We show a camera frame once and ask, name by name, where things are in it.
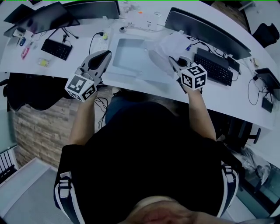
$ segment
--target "office chair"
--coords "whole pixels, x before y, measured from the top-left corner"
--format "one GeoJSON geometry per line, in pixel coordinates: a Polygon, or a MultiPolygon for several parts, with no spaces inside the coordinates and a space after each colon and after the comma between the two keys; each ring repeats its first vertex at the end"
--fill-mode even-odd
{"type": "Polygon", "coordinates": [[[258,142],[261,129],[256,135],[251,135],[253,124],[235,117],[229,117],[227,128],[224,129],[225,143],[233,150],[239,152],[246,145],[248,139],[254,139],[254,144],[258,142]]]}
{"type": "Polygon", "coordinates": [[[3,96],[14,111],[25,104],[36,110],[46,110],[62,97],[73,99],[64,89],[66,82],[65,78],[10,73],[9,79],[0,82],[0,86],[4,86],[3,96]]]}
{"type": "Polygon", "coordinates": [[[263,48],[275,44],[280,37],[279,32],[273,23],[270,26],[262,23],[252,36],[263,46],[263,48]]]}

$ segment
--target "power strip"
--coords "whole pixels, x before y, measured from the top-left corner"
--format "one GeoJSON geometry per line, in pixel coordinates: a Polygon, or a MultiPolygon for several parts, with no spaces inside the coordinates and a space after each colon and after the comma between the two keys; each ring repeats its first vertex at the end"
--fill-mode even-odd
{"type": "Polygon", "coordinates": [[[99,37],[96,44],[93,47],[93,50],[91,51],[91,54],[97,52],[97,51],[104,51],[104,50],[108,50],[109,48],[109,42],[110,42],[110,34],[108,34],[108,39],[104,40],[103,36],[99,37]]]}

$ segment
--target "blue object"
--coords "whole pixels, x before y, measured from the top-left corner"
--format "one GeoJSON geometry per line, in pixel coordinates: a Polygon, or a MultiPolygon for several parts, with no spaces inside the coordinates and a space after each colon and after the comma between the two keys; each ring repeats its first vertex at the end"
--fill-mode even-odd
{"type": "Polygon", "coordinates": [[[189,50],[191,49],[191,47],[192,47],[191,45],[188,46],[188,47],[186,48],[186,50],[189,51],[189,50]]]}
{"type": "Polygon", "coordinates": [[[26,41],[26,39],[25,39],[25,37],[23,37],[21,39],[21,42],[19,43],[19,46],[23,46],[25,44],[25,41],[26,41]]]}

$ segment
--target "curved desk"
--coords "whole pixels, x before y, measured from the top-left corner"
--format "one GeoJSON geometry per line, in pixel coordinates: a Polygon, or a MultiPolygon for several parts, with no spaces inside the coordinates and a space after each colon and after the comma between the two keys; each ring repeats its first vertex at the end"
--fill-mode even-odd
{"type": "MultiPolygon", "coordinates": [[[[50,2],[48,1],[42,1],[36,4],[33,8],[37,9],[49,3],[50,2]]],[[[183,9],[214,23],[245,44],[251,50],[252,57],[259,60],[259,68],[268,67],[276,76],[278,76],[277,65],[267,51],[246,30],[216,9],[200,1],[164,1],[160,3],[154,1],[140,1],[139,5],[144,13],[153,14],[156,11],[160,12],[161,17],[159,17],[158,22],[160,25],[165,24],[171,7],[183,9]]],[[[110,30],[113,30],[110,34],[112,36],[113,33],[118,32],[119,28],[123,25],[124,19],[119,19],[117,21],[91,19],[82,20],[80,22],[80,26],[68,28],[68,30],[75,35],[78,35],[80,38],[78,40],[71,36],[68,38],[73,45],[73,49],[67,61],[63,61],[40,50],[44,40],[51,34],[51,31],[49,31],[46,35],[42,36],[39,41],[37,41],[38,47],[36,49],[31,49],[24,60],[22,60],[20,56],[23,50],[22,47],[7,44],[0,64],[0,71],[68,78],[69,74],[75,72],[76,68],[88,55],[88,48],[92,36],[107,27],[109,27],[110,30]],[[51,60],[50,66],[45,68],[37,65],[36,62],[39,57],[51,60]]],[[[127,34],[140,35],[150,39],[158,39],[170,34],[171,32],[171,30],[167,29],[156,33],[128,29],[127,34]]],[[[40,34],[36,35],[34,39],[39,39],[39,37],[40,34]]],[[[61,30],[57,31],[51,37],[52,40],[59,42],[62,41],[62,38],[63,32],[61,30]]],[[[190,54],[193,54],[197,47],[205,48],[203,45],[198,45],[194,45],[191,48],[192,52],[190,52],[190,54]]],[[[259,95],[259,100],[256,105],[250,104],[248,100],[248,84],[254,75],[252,70],[255,68],[250,63],[249,58],[239,60],[239,62],[241,75],[237,81],[232,82],[231,87],[223,86],[210,80],[208,81],[207,85],[203,88],[203,98],[206,107],[210,110],[231,115],[271,130],[273,129],[275,116],[278,111],[278,102],[275,102],[272,113],[267,112],[261,107],[263,98],[262,94],[259,95]]],[[[233,78],[236,79],[237,73],[235,71],[233,73],[233,78]]],[[[186,103],[189,102],[188,97],[184,94],[182,89],[179,87],[179,84],[176,82],[172,84],[163,84],[114,73],[105,73],[103,74],[102,79],[104,84],[107,85],[145,92],[186,103]]],[[[263,84],[261,80],[258,80],[256,85],[261,88],[263,84]]],[[[249,95],[252,102],[256,102],[258,92],[257,87],[253,84],[253,82],[251,82],[249,95]]]]}

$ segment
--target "black cable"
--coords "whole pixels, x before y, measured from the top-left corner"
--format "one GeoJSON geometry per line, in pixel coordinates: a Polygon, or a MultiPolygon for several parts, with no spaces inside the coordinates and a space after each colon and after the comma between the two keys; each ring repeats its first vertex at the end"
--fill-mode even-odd
{"type": "Polygon", "coordinates": [[[271,97],[271,93],[270,92],[267,92],[264,97],[267,98],[267,100],[271,101],[271,103],[272,103],[272,97],[271,97]]]}
{"type": "Polygon", "coordinates": [[[221,57],[223,57],[223,58],[226,56],[226,53],[224,53],[224,52],[223,52],[223,55],[219,54],[219,53],[217,52],[217,50],[218,50],[217,47],[216,47],[216,49],[215,49],[215,47],[213,47],[213,49],[214,49],[214,52],[216,52],[216,54],[218,54],[219,56],[221,56],[221,57]]]}
{"type": "Polygon", "coordinates": [[[193,46],[193,45],[195,45],[195,44],[201,43],[202,45],[206,46],[214,55],[216,55],[216,56],[218,56],[218,57],[221,57],[221,58],[224,58],[224,56],[226,56],[225,53],[223,53],[224,56],[220,55],[219,53],[215,54],[215,53],[210,49],[210,47],[209,47],[206,43],[201,42],[199,39],[197,39],[197,40],[198,40],[197,43],[191,44],[190,46],[193,46]]]}
{"type": "Polygon", "coordinates": [[[43,32],[40,34],[40,37],[39,37],[39,39],[38,40],[35,40],[35,41],[39,41],[40,40],[40,38],[43,36],[43,35],[45,35],[46,33],[47,33],[48,31],[46,31],[44,34],[43,34],[43,32]]]}
{"type": "Polygon", "coordinates": [[[108,100],[107,100],[106,98],[103,98],[103,97],[97,97],[97,98],[95,98],[95,101],[94,101],[94,102],[95,102],[95,103],[97,104],[97,106],[99,106],[99,107],[101,108],[101,110],[104,112],[103,116],[102,116],[101,119],[98,121],[98,129],[100,130],[100,129],[102,128],[103,121],[104,121],[105,115],[106,115],[106,113],[107,113],[108,100]],[[105,112],[102,110],[102,108],[100,107],[100,105],[98,105],[98,104],[96,103],[96,101],[102,103],[102,105],[103,105],[103,107],[104,107],[104,109],[105,109],[105,112]]]}
{"type": "Polygon", "coordinates": [[[98,103],[97,103],[96,101],[94,101],[94,102],[95,102],[95,104],[96,104],[98,107],[100,107],[101,111],[102,111],[103,113],[105,113],[105,111],[102,110],[102,107],[99,106],[98,103]]]}
{"type": "Polygon", "coordinates": [[[194,37],[187,37],[187,39],[190,39],[190,38],[193,38],[193,40],[191,40],[191,41],[198,40],[198,38],[194,38],[194,37]]]}
{"type": "Polygon", "coordinates": [[[66,30],[66,28],[64,27],[65,31],[67,31],[68,33],[70,33],[74,38],[79,39],[78,36],[75,36],[73,33],[69,32],[68,30],[66,30]]]}
{"type": "Polygon", "coordinates": [[[65,40],[65,41],[69,42],[69,44],[72,46],[72,44],[70,43],[70,41],[69,41],[69,40],[65,40]]]}
{"type": "Polygon", "coordinates": [[[251,82],[252,80],[254,80],[254,79],[251,79],[251,80],[249,81],[249,84],[248,84],[248,100],[249,100],[249,102],[250,102],[253,106],[255,106],[255,105],[258,103],[258,101],[259,101],[259,93],[258,93],[257,102],[256,102],[255,104],[253,104],[253,103],[250,101],[250,97],[249,97],[249,86],[250,86],[250,82],[251,82]]]}
{"type": "MultiPolygon", "coordinates": [[[[104,32],[99,32],[99,33],[96,33],[93,35],[92,39],[91,39],[91,44],[92,44],[92,41],[93,41],[93,38],[95,37],[95,35],[99,34],[100,36],[103,36],[104,35],[104,32]]],[[[89,51],[88,51],[88,55],[91,54],[91,44],[89,45],[89,51]]]]}
{"type": "Polygon", "coordinates": [[[233,81],[233,82],[237,81],[238,77],[239,77],[239,73],[237,73],[237,78],[236,78],[236,80],[231,79],[231,81],[233,81]]]}

